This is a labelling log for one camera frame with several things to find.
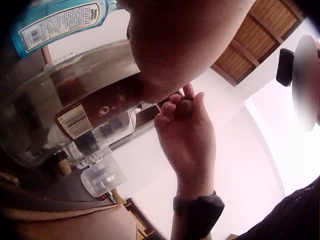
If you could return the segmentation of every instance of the black object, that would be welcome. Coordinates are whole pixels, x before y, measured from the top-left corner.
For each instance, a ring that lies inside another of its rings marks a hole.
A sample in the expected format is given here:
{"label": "black object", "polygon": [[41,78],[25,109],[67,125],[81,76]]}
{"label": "black object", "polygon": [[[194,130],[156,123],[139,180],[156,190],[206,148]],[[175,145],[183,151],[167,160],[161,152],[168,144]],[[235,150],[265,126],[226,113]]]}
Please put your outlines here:
{"label": "black object", "polygon": [[195,200],[173,199],[173,210],[178,216],[186,214],[186,226],[183,240],[198,240],[208,236],[222,214],[224,203],[216,195],[200,196]]}
{"label": "black object", "polygon": [[286,48],[280,49],[276,80],[285,87],[289,87],[292,82],[293,59],[294,52]]}
{"label": "black object", "polygon": [[285,197],[264,220],[236,240],[319,240],[319,186],[318,177]]}

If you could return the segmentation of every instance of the finger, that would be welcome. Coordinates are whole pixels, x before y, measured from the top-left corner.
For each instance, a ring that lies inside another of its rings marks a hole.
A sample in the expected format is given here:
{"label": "finger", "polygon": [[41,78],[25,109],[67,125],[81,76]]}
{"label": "finger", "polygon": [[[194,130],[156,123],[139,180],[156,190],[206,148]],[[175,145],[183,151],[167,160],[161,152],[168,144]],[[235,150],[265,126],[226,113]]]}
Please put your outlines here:
{"label": "finger", "polygon": [[161,113],[168,118],[172,118],[173,116],[172,113],[175,109],[176,109],[175,104],[171,102],[165,102],[161,107]]}
{"label": "finger", "polygon": [[155,117],[155,127],[161,129],[165,127],[170,122],[170,119],[167,116],[164,116],[162,113],[158,113]]}
{"label": "finger", "polygon": [[173,103],[174,105],[178,105],[180,101],[181,101],[181,95],[179,94],[172,94],[169,97],[169,102]]}
{"label": "finger", "polygon": [[189,99],[193,99],[196,95],[191,83],[188,83],[183,87],[183,93]]}
{"label": "finger", "polygon": [[192,101],[192,117],[201,122],[205,119],[208,119],[208,113],[204,106],[204,93],[199,92]]}

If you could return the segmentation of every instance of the sleeve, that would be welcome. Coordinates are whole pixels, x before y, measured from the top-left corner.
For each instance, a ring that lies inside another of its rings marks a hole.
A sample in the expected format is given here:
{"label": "sleeve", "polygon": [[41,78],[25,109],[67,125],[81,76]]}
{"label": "sleeve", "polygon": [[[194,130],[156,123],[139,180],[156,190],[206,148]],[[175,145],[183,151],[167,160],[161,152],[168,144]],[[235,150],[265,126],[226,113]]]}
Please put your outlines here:
{"label": "sleeve", "polygon": [[181,202],[178,197],[173,201],[174,211],[181,215],[183,209],[187,211],[186,231],[183,240],[199,240],[205,238],[216,224],[224,203],[215,194],[202,196],[190,202]]}

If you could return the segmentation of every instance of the logo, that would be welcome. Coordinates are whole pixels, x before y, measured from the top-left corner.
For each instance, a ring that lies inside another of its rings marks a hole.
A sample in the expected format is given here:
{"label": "logo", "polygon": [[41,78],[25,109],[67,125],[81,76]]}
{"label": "logo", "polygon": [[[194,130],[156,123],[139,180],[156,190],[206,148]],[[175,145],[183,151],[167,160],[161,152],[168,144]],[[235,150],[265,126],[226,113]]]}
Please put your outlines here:
{"label": "logo", "polygon": [[99,117],[106,115],[109,112],[109,108],[107,106],[100,108]]}

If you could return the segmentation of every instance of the dark clothing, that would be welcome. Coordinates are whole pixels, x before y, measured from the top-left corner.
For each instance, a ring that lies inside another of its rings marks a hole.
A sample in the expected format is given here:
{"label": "dark clothing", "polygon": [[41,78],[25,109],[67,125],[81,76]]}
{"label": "dark clothing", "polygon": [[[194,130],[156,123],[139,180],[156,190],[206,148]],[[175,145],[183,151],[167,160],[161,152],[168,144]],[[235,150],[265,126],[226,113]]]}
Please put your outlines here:
{"label": "dark clothing", "polygon": [[272,212],[236,240],[319,240],[319,177],[285,197]]}

